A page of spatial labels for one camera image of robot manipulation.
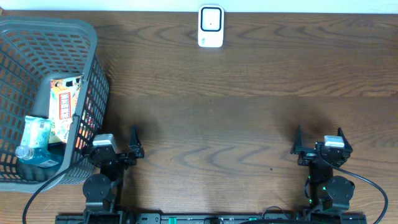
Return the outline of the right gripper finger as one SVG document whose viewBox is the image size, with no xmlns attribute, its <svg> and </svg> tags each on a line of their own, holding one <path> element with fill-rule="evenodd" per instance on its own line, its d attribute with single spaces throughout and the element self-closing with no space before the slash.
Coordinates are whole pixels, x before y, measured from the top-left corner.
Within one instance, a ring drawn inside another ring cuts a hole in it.
<svg viewBox="0 0 398 224">
<path fill-rule="evenodd" d="M 346 137 L 345 137 L 345 135 L 344 135 L 343 130 L 342 130 L 341 127 L 339 127 L 338 130 L 337 130 L 337 136 L 342 137 L 343 142 L 344 142 L 344 144 L 345 144 L 344 149 L 345 149 L 347 152 L 352 152 L 352 151 L 353 151 L 353 148 L 351 147 L 351 145 L 349 144 L 348 140 L 346 139 Z"/>
<path fill-rule="evenodd" d="M 302 143 L 302 128 L 301 125 L 298 126 L 297 128 L 297 132 L 295 134 L 295 139 L 294 139 L 294 144 L 293 144 L 293 148 L 301 148 L 303 146 Z"/>
</svg>

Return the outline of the teal wet wipes pack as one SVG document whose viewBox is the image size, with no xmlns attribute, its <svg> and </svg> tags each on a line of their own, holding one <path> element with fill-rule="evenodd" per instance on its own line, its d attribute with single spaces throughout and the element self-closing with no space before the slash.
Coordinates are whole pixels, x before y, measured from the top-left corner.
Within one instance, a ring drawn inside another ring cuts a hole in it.
<svg viewBox="0 0 398 224">
<path fill-rule="evenodd" d="M 33 149 L 47 149 L 52 121 L 49 119 L 26 116 L 21 146 Z"/>
</svg>

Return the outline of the blue liquid bottle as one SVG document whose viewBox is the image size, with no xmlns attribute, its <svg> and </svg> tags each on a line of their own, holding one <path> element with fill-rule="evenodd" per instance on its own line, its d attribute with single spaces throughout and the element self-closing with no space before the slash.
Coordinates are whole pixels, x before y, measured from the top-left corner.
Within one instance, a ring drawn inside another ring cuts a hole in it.
<svg viewBox="0 0 398 224">
<path fill-rule="evenodd" d="M 29 146 L 18 146 L 15 155 L 22 163 L 40 168 L 54 167 L 60 165 L 63 161 L 62 156 L 53 154 L 46 149 Z"/>
</svg>

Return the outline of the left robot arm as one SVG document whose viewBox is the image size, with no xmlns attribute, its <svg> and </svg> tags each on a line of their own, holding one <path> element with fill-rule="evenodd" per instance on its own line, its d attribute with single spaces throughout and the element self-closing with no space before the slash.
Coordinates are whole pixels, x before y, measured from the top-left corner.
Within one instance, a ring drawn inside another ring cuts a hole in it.
<svg viewBox="0 0 398 224">
<path fill-rule="evenodd" d="M 112 134 L 97 134 L 93 142 L 83 151 L 88 162 L 99 169 L 83 184 L 86 210 L 93 213 L 114 213 L 119 210 L 124 171 L 144 157 L 144 149 L 132 127 L 128 152 L 117 152 Z"/>
</svg>

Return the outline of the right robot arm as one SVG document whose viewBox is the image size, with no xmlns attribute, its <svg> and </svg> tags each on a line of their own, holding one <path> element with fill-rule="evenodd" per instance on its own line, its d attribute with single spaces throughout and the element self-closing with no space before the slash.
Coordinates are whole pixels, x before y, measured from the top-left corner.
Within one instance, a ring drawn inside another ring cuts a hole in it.
<svg viewBox="0 0 398 224">
<path fill-rule="evenodd" d="M 304 146 L 302 130 L 298 128 L 290 153 L 298 156 L 298 165 L 309 169 L 306 194 L 313 211 L 343 213 L 349 209 L 354 183 L 334 175 L 333 170 L 341 167 L 352 152 L 353 148 L 341 128 L 338 128 L 336 136 L 326 135 L 314 147 Z"/>
</svg>

